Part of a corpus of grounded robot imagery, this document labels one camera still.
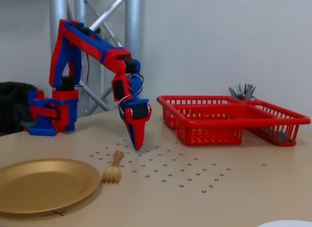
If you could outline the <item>blue gripper black motor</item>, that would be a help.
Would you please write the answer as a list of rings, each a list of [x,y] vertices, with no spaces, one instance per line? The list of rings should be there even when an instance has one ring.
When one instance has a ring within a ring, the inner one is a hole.
[[[144,143],[145,124],[151,117],[148,99],[134,98],[119,105],[119,114],[126,125],[135,150],[140,150]]]

